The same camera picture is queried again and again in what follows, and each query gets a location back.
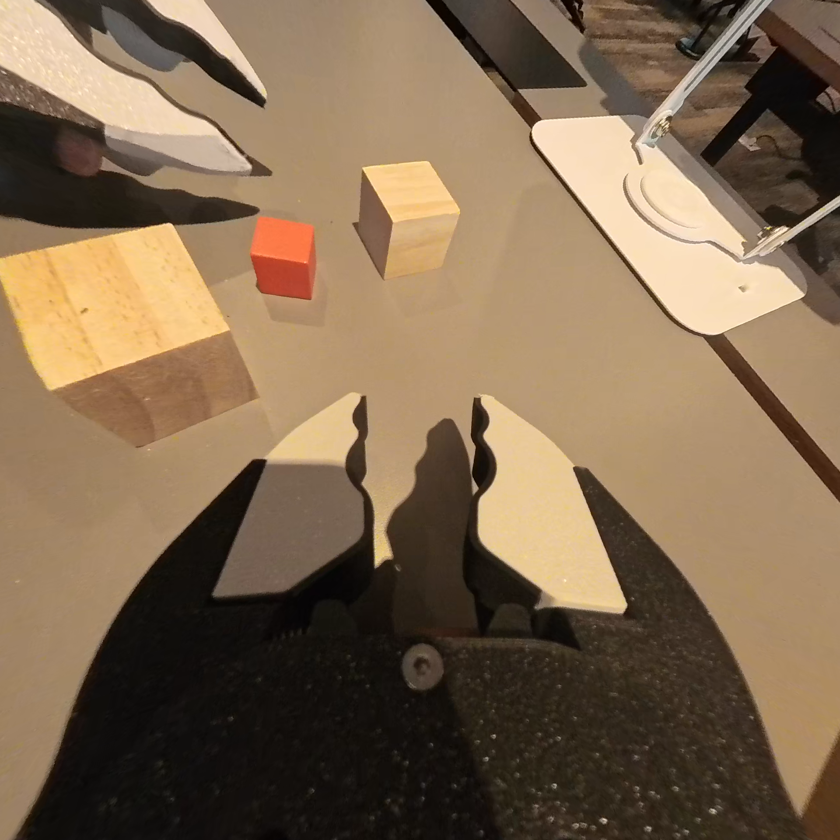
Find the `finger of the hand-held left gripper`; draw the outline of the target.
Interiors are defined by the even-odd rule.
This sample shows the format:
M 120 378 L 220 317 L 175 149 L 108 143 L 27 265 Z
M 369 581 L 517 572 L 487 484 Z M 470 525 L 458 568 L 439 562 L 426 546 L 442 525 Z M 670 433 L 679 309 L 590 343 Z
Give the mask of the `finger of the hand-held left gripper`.
M 213 120 L 98 52 L 95 31 L 89 44 L 53 2 L 2 1 L 2 85 L 29 84 L 99 121 L 103 158 L 129 172 L 252 174 L 252 160 Z
M 266 105 L 265 85 L 204 1 L 54 1 L 52 9 L 89 44 L 97 30 L 159 72 L 191 62 L 228 90 Z

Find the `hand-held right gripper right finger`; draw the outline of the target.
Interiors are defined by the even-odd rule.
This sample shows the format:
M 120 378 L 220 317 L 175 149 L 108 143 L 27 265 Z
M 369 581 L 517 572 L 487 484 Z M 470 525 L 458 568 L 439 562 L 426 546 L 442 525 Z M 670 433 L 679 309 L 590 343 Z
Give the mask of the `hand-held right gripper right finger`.
M 467 585 L 487 609 L 518 603 L 622 615 L 623 593 L 572 460 L 491 395 L 474 401 Z

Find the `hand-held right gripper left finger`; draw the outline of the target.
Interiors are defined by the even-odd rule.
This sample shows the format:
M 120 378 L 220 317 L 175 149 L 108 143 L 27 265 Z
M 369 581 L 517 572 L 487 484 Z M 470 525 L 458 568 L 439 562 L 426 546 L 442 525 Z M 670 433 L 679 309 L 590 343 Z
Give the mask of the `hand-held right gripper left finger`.
M 216 600 L 357 599 L 374 570 L 364 488 L 366 398 L 350 392 L 270 450 L 213 589 Z

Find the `large wooden cube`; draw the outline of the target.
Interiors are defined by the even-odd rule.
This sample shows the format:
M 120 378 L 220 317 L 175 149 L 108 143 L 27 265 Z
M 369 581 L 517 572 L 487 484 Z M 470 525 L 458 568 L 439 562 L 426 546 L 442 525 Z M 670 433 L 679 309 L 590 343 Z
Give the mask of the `large wooden cube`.
M 172 224 L 4 257 L 1 277 L 45 388 L 134 447 L 258 397 Z

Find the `small red wooden cube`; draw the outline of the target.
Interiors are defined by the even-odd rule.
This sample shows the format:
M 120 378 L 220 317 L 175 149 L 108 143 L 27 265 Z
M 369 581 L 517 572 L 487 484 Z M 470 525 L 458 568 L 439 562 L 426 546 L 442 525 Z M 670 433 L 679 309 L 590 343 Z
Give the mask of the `small red wooden cube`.
M 312 299 L 317 272 L 314 226 L 258 217 L 249 253 L 262 294 Z

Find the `medium wooden cube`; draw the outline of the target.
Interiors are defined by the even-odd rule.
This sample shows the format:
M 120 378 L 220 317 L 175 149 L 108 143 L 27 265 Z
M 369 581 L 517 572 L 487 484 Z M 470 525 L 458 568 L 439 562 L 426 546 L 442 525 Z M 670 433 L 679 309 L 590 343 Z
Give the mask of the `medium wooden cube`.
M 441 268 L 459 206 L 429 161 L 365 166 L 357 230 L 384 280 Z

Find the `person's left hand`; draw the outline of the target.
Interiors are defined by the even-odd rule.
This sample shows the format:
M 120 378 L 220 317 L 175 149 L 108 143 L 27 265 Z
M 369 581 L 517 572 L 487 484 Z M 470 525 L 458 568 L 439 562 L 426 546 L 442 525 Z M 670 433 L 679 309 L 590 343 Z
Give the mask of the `person's left hand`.
M 103 144 L 86 133 L 63 127 L 56 133 L 52 154 L 64 172 L 89 178 L 102 168 Z

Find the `white lamp base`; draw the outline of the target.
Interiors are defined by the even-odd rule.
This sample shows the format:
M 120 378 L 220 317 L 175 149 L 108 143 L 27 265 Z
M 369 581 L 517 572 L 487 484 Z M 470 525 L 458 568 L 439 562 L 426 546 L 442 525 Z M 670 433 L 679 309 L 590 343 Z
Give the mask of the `white lamp base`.
M 759 229 L 717 177 L 672 136 L 690 94 L 770 1 L 747 2 L 644 122 L 636 114 L 542 119 L 531 139 L 667 314 L 719 335 L 804 297 L 784 244 L 838 209 Z

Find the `black flat mat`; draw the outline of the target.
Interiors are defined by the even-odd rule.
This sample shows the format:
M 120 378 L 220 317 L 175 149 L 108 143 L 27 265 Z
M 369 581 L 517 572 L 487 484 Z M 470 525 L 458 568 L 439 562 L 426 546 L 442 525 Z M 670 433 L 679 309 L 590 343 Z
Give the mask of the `black flat mat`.
M 514 90 L 584 88 L 586 81 L 510 1 L 429 1 L 473 59 Z

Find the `dark brown wooden table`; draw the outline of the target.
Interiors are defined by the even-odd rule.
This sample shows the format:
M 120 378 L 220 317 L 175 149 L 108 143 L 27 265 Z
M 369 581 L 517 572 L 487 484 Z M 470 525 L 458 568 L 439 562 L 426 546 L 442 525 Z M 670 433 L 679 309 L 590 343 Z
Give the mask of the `dark brown wooden table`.
M 765 114 L 773 115 L 800 140 L 824 130 L 838 116 L 818 99 L 839 91 L 838 3 L 772 2 L 757 20 L 773 51 L 744 89 L 741 108 L 701 152 L 717 165 Z

